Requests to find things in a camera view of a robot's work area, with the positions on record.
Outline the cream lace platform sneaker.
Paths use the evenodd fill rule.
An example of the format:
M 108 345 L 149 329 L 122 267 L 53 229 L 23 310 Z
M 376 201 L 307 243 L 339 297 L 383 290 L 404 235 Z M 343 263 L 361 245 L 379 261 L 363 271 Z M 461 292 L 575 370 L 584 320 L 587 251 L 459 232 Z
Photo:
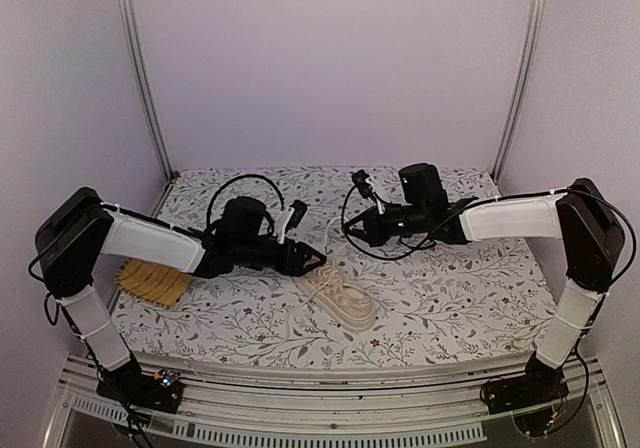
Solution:
M 329 230 L 337 221 L 337 217 L 331 219 L 323 235 L 327 263 L 301 277 L 295 277 L 293 283 L 303 296 L 304 303 L 316 304 L 347 331 L 362 333 L 374 325 L 376 308 L 367 290 L 348 278 L 346 268 L 339 265 L 347 243 L 329 251 Z

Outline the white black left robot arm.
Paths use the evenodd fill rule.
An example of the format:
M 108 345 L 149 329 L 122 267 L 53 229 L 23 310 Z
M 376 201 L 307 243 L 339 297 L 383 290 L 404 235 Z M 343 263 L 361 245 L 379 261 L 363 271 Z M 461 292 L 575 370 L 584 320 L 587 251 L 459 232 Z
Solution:
M 302 277 L 326 262 L 324 254 L 288 237 L 307 206 L 295 201 L 276 218 L 254 198 L 228 201 L 221 217 L 202 230 L 183 229 L 108 204 L 88 187 L 78 189 L 36 231 L 37 280 L 62 306 L 102 367 L 111 387 L 128 402 L 148 394 L 148 380 L 113 324 L 93 283 L 102 255 L 137 259 L 197 278 L 213 279 L 236 267 L 270 269 Z

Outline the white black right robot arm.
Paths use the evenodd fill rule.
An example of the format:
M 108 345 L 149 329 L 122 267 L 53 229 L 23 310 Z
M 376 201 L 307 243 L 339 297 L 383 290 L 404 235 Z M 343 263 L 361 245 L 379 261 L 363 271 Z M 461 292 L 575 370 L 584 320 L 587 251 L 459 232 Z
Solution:
M 420 234 L 425 242 L 465 245 L 522 238 L 531 248 L 557 305 L 537 344 L 539 365 L 517 383 L 517 395 L 537 404 L 556 385 L 559 370 L 599 314 L 614 284 L 634 263 L 638 236 L 625 214 L 605 200 L 588 178 L 536 193 L 448 201 L 437 182 L 406 182 L 407 205 L 382 198 L 363 171 L 352 190 L 374 202 L 352 219 L 343 218 L 346 240 L 360 251 L 381 247 L 393 237 Z

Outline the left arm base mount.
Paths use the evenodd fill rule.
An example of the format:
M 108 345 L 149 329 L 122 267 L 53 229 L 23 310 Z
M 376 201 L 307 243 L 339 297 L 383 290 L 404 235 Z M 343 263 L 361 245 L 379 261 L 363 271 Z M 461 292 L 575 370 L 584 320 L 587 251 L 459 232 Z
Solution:
M 121 367 L 101 375 L 96 393 L 126 406 L 176 414 L 184 388 L 185 385 L 171 372 L 147 375 L 137 368 Z

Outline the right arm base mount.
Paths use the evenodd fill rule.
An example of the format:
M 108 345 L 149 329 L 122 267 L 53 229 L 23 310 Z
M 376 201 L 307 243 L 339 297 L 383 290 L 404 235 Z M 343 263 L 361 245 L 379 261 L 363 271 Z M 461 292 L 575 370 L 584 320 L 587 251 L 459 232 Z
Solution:
M 487 381 L 479 397 L 490 414 L 498 414 L 550 403 L 568 394 L 563 369 L 551 368 L 533 354 L 523 374 Z

